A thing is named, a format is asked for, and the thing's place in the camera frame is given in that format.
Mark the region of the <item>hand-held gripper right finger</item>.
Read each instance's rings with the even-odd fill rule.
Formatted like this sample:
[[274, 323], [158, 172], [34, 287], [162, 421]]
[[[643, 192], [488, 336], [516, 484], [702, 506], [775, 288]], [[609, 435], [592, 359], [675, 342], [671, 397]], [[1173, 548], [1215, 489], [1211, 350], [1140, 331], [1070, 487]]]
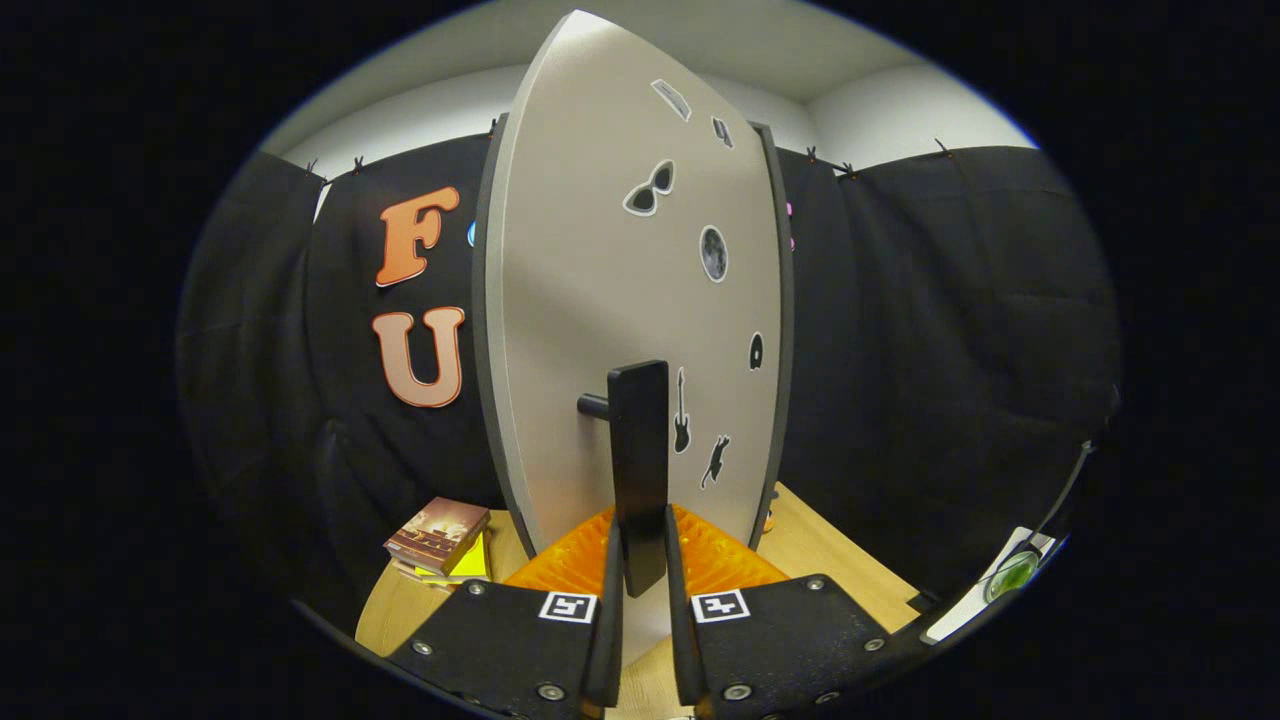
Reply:
[[678, 505], [666, 510], [678, 698], [698, 719], [832, 719], [890, 633], [833, 578], [777, 579]]

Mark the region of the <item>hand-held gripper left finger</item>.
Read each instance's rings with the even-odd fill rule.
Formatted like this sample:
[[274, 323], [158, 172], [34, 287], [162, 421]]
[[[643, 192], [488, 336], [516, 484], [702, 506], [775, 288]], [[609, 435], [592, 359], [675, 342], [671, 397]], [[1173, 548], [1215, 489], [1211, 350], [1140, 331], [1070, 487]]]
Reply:
[[602, 719], [620, 696], [623, 566], [605, 509], [507, 582], [463, 583], [389, 662], [490, 719]]

